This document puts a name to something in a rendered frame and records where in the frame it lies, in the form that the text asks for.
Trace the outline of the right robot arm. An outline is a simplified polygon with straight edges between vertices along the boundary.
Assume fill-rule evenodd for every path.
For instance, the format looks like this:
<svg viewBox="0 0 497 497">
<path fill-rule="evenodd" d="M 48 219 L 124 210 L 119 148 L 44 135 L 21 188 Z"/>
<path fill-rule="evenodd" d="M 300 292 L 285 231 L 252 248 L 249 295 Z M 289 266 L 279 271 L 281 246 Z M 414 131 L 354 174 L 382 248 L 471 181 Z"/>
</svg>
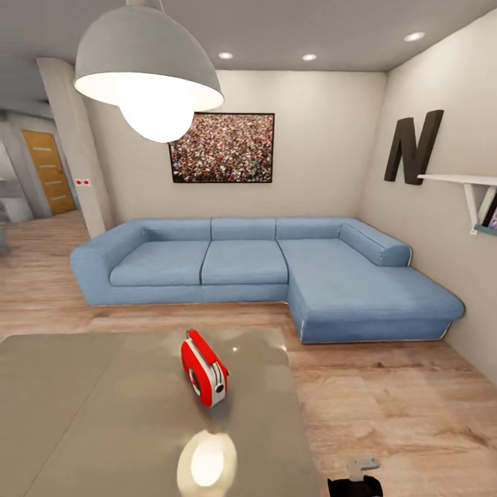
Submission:
<svg viewBox="0 0 497 497">
<path fill-rule="evenodd" d="M 331 497 L 383 497 L 378 480 L 362 475 L 362 470 L 381 467 L 376 455 L 347 456 L 346 466 L 350 471 L 349 478 L 333 481 L 327 479 Z"/>
</svg>

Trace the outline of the radio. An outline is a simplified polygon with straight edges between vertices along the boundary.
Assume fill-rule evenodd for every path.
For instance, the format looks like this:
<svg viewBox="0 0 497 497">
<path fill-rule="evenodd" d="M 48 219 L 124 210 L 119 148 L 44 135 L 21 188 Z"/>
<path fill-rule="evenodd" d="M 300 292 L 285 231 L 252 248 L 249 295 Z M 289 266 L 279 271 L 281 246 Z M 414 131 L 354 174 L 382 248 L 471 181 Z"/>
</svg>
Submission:
<svg viewBox="0 0 497 497">
<path fill-rule="evenodd" d="M 181 352 L 184 370 L 201 401 L 212 407 L 225 398 L 228 369 L 198 331 L 188 331 Z"/>
</svg>

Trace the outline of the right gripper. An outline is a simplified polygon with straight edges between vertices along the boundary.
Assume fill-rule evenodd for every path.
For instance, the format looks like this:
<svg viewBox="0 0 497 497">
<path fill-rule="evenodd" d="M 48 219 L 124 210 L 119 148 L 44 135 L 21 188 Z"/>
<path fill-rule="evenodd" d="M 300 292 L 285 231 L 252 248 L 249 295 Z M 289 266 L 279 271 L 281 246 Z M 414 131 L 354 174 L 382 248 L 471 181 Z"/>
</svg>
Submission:
<svg viewBox="0 0 497 497">
<path fill-rule="evenodd" d="M 378 491 L 382 494 L 378 480 L 370 476 L 365 476 L 364 481 L 358 483 L 350 481 L 349 478 L 333 481 L 328 478 L 327 482 L 331 497 L 358 497 L 359 491 L 363 490 Z"/>
</svg>

